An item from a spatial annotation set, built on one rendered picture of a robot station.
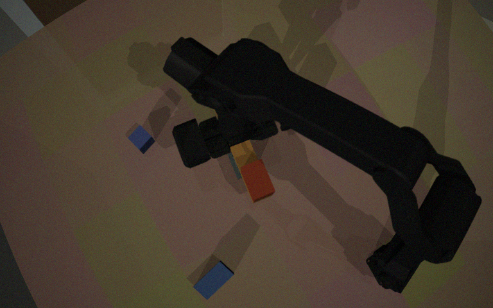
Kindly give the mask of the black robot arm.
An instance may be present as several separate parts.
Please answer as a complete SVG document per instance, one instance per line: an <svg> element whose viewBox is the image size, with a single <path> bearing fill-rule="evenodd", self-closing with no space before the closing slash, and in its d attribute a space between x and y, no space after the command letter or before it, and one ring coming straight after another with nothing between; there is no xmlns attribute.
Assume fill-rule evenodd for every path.
<svg viewBox="0 0 493 308"><path fill-rule="evenodd" d="M395 231L366 259L383 288L401 294L422 261L452 261L482 199L461 162L438 154L418 130L297 75L278 52L249 38L217 55L180 37L163 71L225 125L265 128L276 120L371 175L387 196ZM427 163L439 175L418 208L412 189Z"/></svg>

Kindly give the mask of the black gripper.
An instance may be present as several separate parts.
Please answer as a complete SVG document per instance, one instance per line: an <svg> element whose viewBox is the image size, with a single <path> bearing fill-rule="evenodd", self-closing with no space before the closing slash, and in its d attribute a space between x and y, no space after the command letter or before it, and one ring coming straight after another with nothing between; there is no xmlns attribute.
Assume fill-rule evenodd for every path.
<svg viewBox="0 0 493 308"><path fill-rule="evenodd" d="M177 144L182 162L189 169L203 164L211 158L230 153L230 147L247 140L264 140L279 132L274 120L265 128L256 123L244 129L225 125L218 117L202 121L196 119L174 126L172 134Z"/></svg>

